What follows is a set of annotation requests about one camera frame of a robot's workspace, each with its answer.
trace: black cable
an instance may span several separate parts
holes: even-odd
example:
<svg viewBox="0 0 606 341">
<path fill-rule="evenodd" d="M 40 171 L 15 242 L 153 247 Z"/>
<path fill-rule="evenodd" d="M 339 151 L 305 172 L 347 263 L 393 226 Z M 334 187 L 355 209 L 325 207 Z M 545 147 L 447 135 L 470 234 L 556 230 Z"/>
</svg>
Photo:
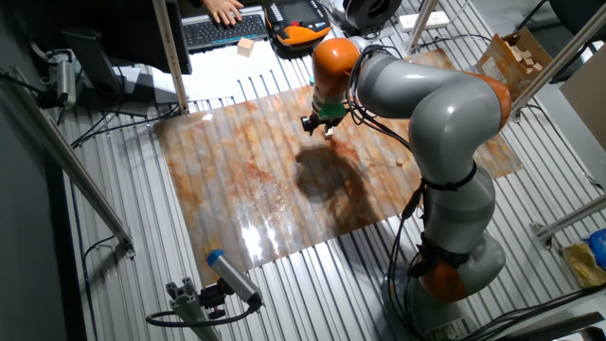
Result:
<svg viewBox="0 0 606 341">
<path fill-rule="evenodd" d="M 111 239 L 113 239 L 113 238 L 115 238 L 115 237 L 116 237 L 116 235 L 114 235 L 114 236 L 112 236 L 112 237 L 108 237 L 108 238 L 106 238 L 106 239 L 102 239 L 102 240 L 100 240 L 100 241 L 98 241 L 98 242 L 95 242 L 95 243 L 94 243 L 94 244 L 92 244 L 92 245 L 91 245 L 91 246 L 90 246 L 88 249 L 86 249 L 86 252 L 84 252 L 84 256 L 83 256 L 83 258 L 86 260 L 86 256 L 88 256 L 88 253 L 89 253 L 89 252 L 91 252 L 91 251 L 93 251 L 93 249 L 94 249 L 94 248 L 95 248 L 97 245 L 101 244 L 102 242 L 107 242 L 107 241 L 109 241 L 109 240 L 111 240 Z"/>
<path fill-rule="evenodd" d="M 360 34 L 360 36 L 369 41 L 375 41 L 381 37 L 381 31 L 383 31 L 380 27 L 373 28 L 372 32 L 368 32 L 366 35 Z"/>
<path fill-rule="evenodd" d="M 42 91 L 38 88 L 36 88 L 35 86 L 31 86 L 25 82 L 19 81 L 16 78 L 12 77 L 11 75 L 7 74 L 6 72 L 0 72 L 0 80 L 6 80 L 6 81 L 11 81 L 13 83 L 19 84 L 23 87 L 25 87 L 26 89 L 35 92 L 36 94 L 40 95 L 40 96 L 44 96 L 53 100 L 56 100 L 56 98 L 53 98 L 52 96 L 48 95 L 45 91 Z"/>
<path fill-rule="evenodd" d="M 147 317 L 145 317 L 145 320 L 153 326 L 164 327 L 164 328 L 214 327 L 214 326 L 221 326 L 224 324 L 240 321 L 241 319 L 245 318 L 249 314 L 254 313 L 256 310 L 258 310 L 259 307 L 260 307 L 260 305 L 256 309 L 253 307 L 249 307 L 246 310 L 246 312 L 239 314 L 238 316 L 222 318 L 220 320 L 215 320 L 215 321 L 168 322 L 168 321 L 159 321 L 159 320 L 155 319 L 157 317 L 162 317 L 162 316 L 177 315 L 176 312 L 160 312 L 160 313 L 150 314 Z"/>
<path fill-rule="evenodd" d="M 93 126 L 86 131 L 86 133 L 82 134 L 80 137 L 78 137 L 74 142 L 72 142 L 72 148 L 75 148 L 74 146 L 77 146 L 80 141 L 86 137 L 87 134 L 89 134 L 90 132 L 92 132 L 95 128 L 97 128 L 97 126 L 99 124 L 101 124 L 101 122 L 105 120 L 105 113 L 102 113 L 102 117 L 100 120 L 97 121 L 97 123 L 93 124 Z"/>
<path fill-rule="evenodd" d="M 55 50 L 55 51 L 52 51 L 50 53 L 47 53 L 45 55 L 45 57 L 46 57 L 46 63 L 49 64 L 50 66 L 59 66 L 58 63 L 52 63 L 52 62 L 49 62 L 48 60 L 51 59 L 51 58 L 53 58 L 53 57 L 55 57 L 55 56 L 57 56 L 57 55 L 60 55 L 60 54 L 66 54 L 68 62 L 71 63 L 73 61 L 72 52 L 70 50 L 60 49 L 60 50 Z"/>
<path fill-rule="evenodd" d="M 439 36 L 436 36 L 432 42 L 417 45 L 417 46 L 415 46 L 415 49 L 419 50 L 420 48 L 424 48 L 424 47 L 427 47 L 427 46 L 430 46 L 430 45 L 434 45 L 434 44 L 437 44 L 437 43 L 447 42 L 447 41 L 457 40 L 457 39 L 463 39 L 463 38 L 482 39 L 485 42 L 487 42 L 488 44 L 490 44 L 490 42 L 492 41 L 491 38 L 485 37 L 483 35 L 471 34 L 471 33 L 470 34 L 460 34 L 460 35 L 457 35 L 457 36 L 454 36 L 454 37 L 439 37 Z"/>
<path fill-rule="evenodd" d="M 80 77 L 82 76 L 82 71 L 84 71 L 83 68 L 80 69 L 80 72 L 78 73 L 78 76 L 76 77 L 76 85 L 78 85 L 78 82 L 80 81 Z M 61 112 L 59 113 L 59 117 L 57 117 L 57 127 L 59 127 L 61 125 L 63 115 L 65 114 L 65 109 L 67 109 L 67 107 L 63 106 L 63 108 L 61 109 Z"/>
<path fill-rule="evenodd" d="M 542 107 L 540 107 L 538 105 L 534 105 L 534 104 L 527 104 L 527 105 L 525 105 L 525 108 L 537 109 L 537 110 L 539 110 L 543 114 L 543 116 L 545 117 L 545 119 L 547 120 L 547 122 L 549 122 L 549 124 L 553 128 L 553 131 L 556 132 L 556 135 L 561 140 L 561 142 L 563 143 L 564 147 L 566 147 L 566 150 L 568 150 L 568 152 L 575 159 L 575 162 L 577 163 L 577 165 L 579 165 L 580 170 L 583 172 L 583 174 L 585 174 L 585 176 L 587 176 L 587 180 L 589 180 L 589 183 L 591 185 L 593 185 L 594 187 L 599 188 L 602 191 L 604 191 L 604 187 L 596 179 L 594 179 L 592 176 L 589 175 L 589 172 L 587 172 L 585 170 L 585 168 L 581 165 L 580 161 L 577 159 L 577 157 L 575 156 L 575 154 L 572 153 L 572 150 L 570 149 L 570 147 L 568 147 L 568 144 L 566 143 L 566 140 L 564 140 L 564 138 L 560 135 L 560 132 L 558 132 L 558 129 L 556 129 L 556 126 L 553 124 L 553 122 L 551 121 L 551 118 L 549 118 L 549 115 L 545 112 L 545 110 L 543 110 Z"/>
<path fill-rule="evenodd" d="M 124 74 L 122 73 L 122 68 L 116 64 L 117 70 L 120 73 L 120 78 L 122 79 L 122 95 L 126 96 L 126 81 L 124 80 Z"/>
<path fill-rule="evenodd" d="M 74 217 L 76 219 L 76 229 L 78 230 L 78 243 L 80 245 L 80 259 L 82 261 L 82 273 L 84 275 L 84 287 L 86 288 L 86 300 L 88 301 L 88 309 L 91 314 L 91 321 L 93 322 L 93 333 L 95 334 L 95 340 L 98 341 L 97 336 L 97 323 L 95 322 L 95 312 L 93 310 L 93 299 L 91 297 L 91 285 L 88 280 L 88 271 L 86 269 L 86 259 L 82 253 L 84 244 L 82 243 L 82 231 L 80 228 L 80 217 L 78 214 L 78 204 L 76 203 L 76 190 L 74 188 L 74 182 L 69 180 L 69 185 L 72 189 L 72 203 L 74 205 Z"/>
<path fill-rule="evenodd" d="M 408 263 L 408 269 L 410 269 L 415 264 L 415 261 L 417 261 L 418 259 L 419 259 L 419 252 L 417 252 L 415 257 L 413 257 L 410 260 L 410 262 Z M 408 304 L 408 288 L 410 288 L 411 279 L 412 278 L 410 276 L 407 277 L 406 286 L 404 287 L 404 315 L 408 316 L 408 318 L 411 319 L 411 321 L 409 323 L 413 326 L 413 331 L 415 332 L 415 336 L 420 340 L 425 340 L 425 336 L 420 331 L 419 325 L 417 324 L 417 320 L 415 319 L 415 316 L 413 315 L 414 312 L 411 313 L 409 310 L 409 308 L 412 306 L 412 303 L 410 305 Z"/>
<path fill-rule="evenodd" d="M 396 303 L 397 303 L 398 308 L 400 309 L 400 312 L 401 312 L 401 316 L 398 314 L 398 319 L 400 320 L 400 322 L 402 323 L 404 328 L 406 330 L 408 330 L 410 333 L 412 333 L 419 340 L 425 340 L 425 337 L 423 336 L 422 332 L 420 332 L 420 330 L 417 326 L 416 320 L 414 319 L 414 317 L 411 317 L 411 314 L 408 311 L 407 296 L 408 296 L 408 286 L 410 285 L 410 277 L 408 277 L 408 280 L 406 281 L 406 286 L 404 288 L 404 298 L 403 298 L 404 306 L 403 307 L 400 303 L 400 299 L 398 298 L 398 290 L 395 288 L 395 283 L 396 283 L 396 263 L 398 262 L 398 249 L 400 248 L 400 239 L 401 239 L 401 233 L 404 230 L 404 222 L 406 220 L 408 220 L 408 218 L 412 217 L 413 213 L 419 206 L 420 199 L 422 198 L 422 194 L 425 190 L 425 186 L 426 186 L 425 183 L 423 181 L 421 181 L 420 186 L 413 192 L 413 195 L 411 196 L 410 200 L 406 204 L 406 207 L 404 208 L 404 210 L 401 213 L 400 226 L 398 227 L 398 233 L 396 235 L 396 239 L 394 240 L 394 243 L 392 244 L 392 247 L 391 247 L 391 253 L 389 254 L 389 266 L 387 269 L 387 287 L 389 288 L 388 296 L 389 296 L 390 304 L 391 304 L 392 308 L 394 309 L 394 311 L 396 311 L 396 314 L 398 314 L 398 312 L 396 310 Z M 414 264 L 414 262 L 417 260 L 418 256 L 419 256 L 419 254 L 417 254 L 414 258 L 412 258 L 412 260 L 409 263 L 409 268 Z M 390 290 L 391 288 L 394 288 L 393 296 L 391 295 L 391 290 Z"/>
<path fill-rule="evenodd" d="M 86 132 L 84 135 L 80 136 L 76 141 L 72 142 L 72 148 L 76 149 L 77 147 L 81 146 L 84 142 L 88 141 L 89 139 L 91 139 L 93 136 L 95 135 L 99 135 L 99 134 L 103 134 L 103 133 L 109 133 L 112 132 L 114 130 L 118 130 L 118 129 L 124 129 L 124 128 L 129 128 L 138 124 L 143 124 L 143 123 L 151 123 L 160 119 L 163 119 L 171 114 L 173 114 L 175 111 L 177 111 L 177 109 L 179 108 L 179 105 L 175 105 L 170 111 L 168 111 L 167 113 L 156 117 L 156 118 L 148 118 L 148 119 L 144 119 L 142 121 L 138 121 L 138 122 L 133 122 L 133 123 L 129 123 L 129 124 L 123 124 L 114 128 L 108 128 L 108 129 L 103 129 L 97 132 L 94 132 L 92 134 L 87 135 L 88 133 L 90 133 L 90 131 L 92 129 L 95 128 L 95 126 L 97 126 L 97 124 L 95 124 L 95 126 L 93 126 L 93 128 L 89 129 L 88 132 Z"/>
<path fill-rule="evenodd" d="M 538 314 L 542 314 L 543 312 L 549 311 L 551 309 L 558 308 L 561 305 L 570 303 L 581 297 L 592 295 L 592 294 L 597 293 L 604 289 L 606 289 L 606 283 L 595 286 L 595 287 L 591 287 L 591 288 L 581 289 L 576 292 L 554 298 L 548 302 L 541 303 L 541 304 L 538 304 L 538 305 L 535 305 L 532 307 L 518 309 L 518 310 L 514 310 L 511 312 L 502 314 L 501 316 L 495 318 L 488 324 L 484 325 L 479 330 L 472 332 L 471 334 L 469 334 L 463 338 L 456 339 L 455 341 L 475 341 L 475 340 L 488 339 L 492 336 L 495 336 L 496 334 L 498 334 L 500 332 L 504 332 L 505 330 L 509 329 L 510 327 L 512 327 L 524 320 L 527 320 Z M 520 316 L 511 316 L 512 314 L 517 314 L 517 313 L 525 313 L 525 314 L 522 314 Z M 496 329 L 493 329 L 492 331 L 484 332 L 484 331 L 487 331 L 489 328 L 495 327 L 496 325 L 503 323 L 504 321 L 508 321 L 508 320 L 510 320 L 511 322 L 509 322 L 506 325 L 500 326 Z"/>
<path fill-rule="evenodd" d="M 394 131 L 377 121 L 374 116 L 368 113 L 366 108 L 360 103 L 357 98 L 358 91 L 358 76 L 362 68 L 362 62 L 366 57 L 371 57 L 374 53 L 389 53 L 389 51 L 395 50 L 401 58 L 401 54 L 398 49 L 394 46 L 383 46 L 383 45 L 369 45 L 367 46 L 360 57 L 356 60 L 356 63 L 351 68 L 351 75 L 349 77 L 348 88 L 346 90 L 346 101 L 348 104 L 348 110 L 351 113 L 351 119 L 356 125 L 365 124 L 370 128 L 379 131 L 385 135 L 391 136 L 398 140 L 406 149 L 410 150 L 410 144 L 403 137 L 396 134 Z"/>
</svg>

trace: wooden block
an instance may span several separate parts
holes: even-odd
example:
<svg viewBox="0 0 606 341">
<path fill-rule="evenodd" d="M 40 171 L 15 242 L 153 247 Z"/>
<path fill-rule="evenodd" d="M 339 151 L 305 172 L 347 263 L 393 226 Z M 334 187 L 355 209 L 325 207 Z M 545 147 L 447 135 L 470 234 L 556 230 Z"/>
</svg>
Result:
<svg viewBox="0 0 606 341">
<path fill-rule="evenodd" d="M 513 57 L 515 57 L 516 61 L 518 61 L 518 62 L 522 61 L 522 51 L 520 51 L 518 46 L 516 46 L 516 45 L 512 46 L 511 53 L 513 53 Z"/>
<path fill-rule="evenodd" d="M 511 47 L 511 51 L 513 51 L 513 52 L 515 52 L 515 53 L 517 53 L 517 54 L 519 54 L 519 55 L 522 55 L 522 51 L 521 51 L 521 50 L 520 50 L 520 48 L 519 48 L 518 46 L 516 46 L 516 45 L 514 45 L 514 46 L 512 46 L 512 47 Z"/>
<path fill-rule="evenodd" d="M 325 129 L 324 131 L 324 139 L 332 139 L 332 128 Z"/>
<path fill-rule="evenodd" d="M 238 54 L 244 57 L 250 57 L 250 54 L 253 53 L 253 42 L 250 39 L 242 38 L 238 42 Z"/>
</svg>

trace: keyboard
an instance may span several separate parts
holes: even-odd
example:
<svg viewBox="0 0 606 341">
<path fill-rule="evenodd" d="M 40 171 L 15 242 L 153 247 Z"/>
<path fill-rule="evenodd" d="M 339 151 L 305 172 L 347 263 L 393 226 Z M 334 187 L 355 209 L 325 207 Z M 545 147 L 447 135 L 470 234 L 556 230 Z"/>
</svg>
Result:
<svg viewBox="0 0 606 341">
<path fill-rule="evenodd" d="M 207 20 L 183 25 L 183 28 L 189 52 L 237 44 L 240 38 L 267 38 L 267 28 L 260 14 L 242 15 L 242 21 L 233 27 Z"/>
</svg>

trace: gray robotic arm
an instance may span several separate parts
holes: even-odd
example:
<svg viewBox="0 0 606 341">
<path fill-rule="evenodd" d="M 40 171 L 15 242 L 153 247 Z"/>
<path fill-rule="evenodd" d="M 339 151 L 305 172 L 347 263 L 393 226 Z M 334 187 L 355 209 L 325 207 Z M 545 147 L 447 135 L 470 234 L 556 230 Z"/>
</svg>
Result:
<svg viewBox="0 0 606 341">
<path fill-rule="evenodd" d="M 461 264 L 437 265 L 456 266 L 459 279 L 451 278 L 450 288 L 440 284 L 445 276 L 438 274 L 439 269 L 420 278 L 440 301 L 476 293 L 505 265 L 501 246 L 483 233 L 494 211 L 494 186 L 489 174 L 473 162 L 477 148 L 498 133 L 508 115 L 502 112 L 498 95 L 502 89 L 495 86 L 499 87 L 471 74 L 386 54 L 370 58 L 360 72 L 358 97 L 366 109 L 380 117 L 410 119 L 411 152 L 428 184 L 426 241 L 463 259 Z M 457 183 L 461 185 L 447 189 Z"/>
<path fill-rule="evenodd" d="M 502 247 L 484 233 L 495 193 L 489 174 L 475 165 L 473 154 L 507 121 L 511 99 L 498 81 L 417 65 L 385 53 L 368 57 L 370 48 L 345 39 L 317 47 L 312 114 L 317 117 L 308 121 L 331 126 L 340 122 L 332 115 L 337 111 L 326 108 L 345 98 L 342 76 L 350 80 L 349 74 L 357 77 L 357 84 L 347 89 L 357 89 L 358 102 L 368 111 L 384 118 L 410 119 L 410 150 L 422 175 L 425 232 L 419 260 L 408 276 L 414 278 L 413 314 L 427 332 L 439 322 L 424 321 L 448 314 L 448 308 L 440 309 L 486 287 L 505 265 Z M 362 56 L 352 58 L 352 51 L 363 51 Z M 352 59 L 356 64 L 344 62 Z M 314 127 L 303 121 L 305 130 L 312 131 Z"/>
</svg>

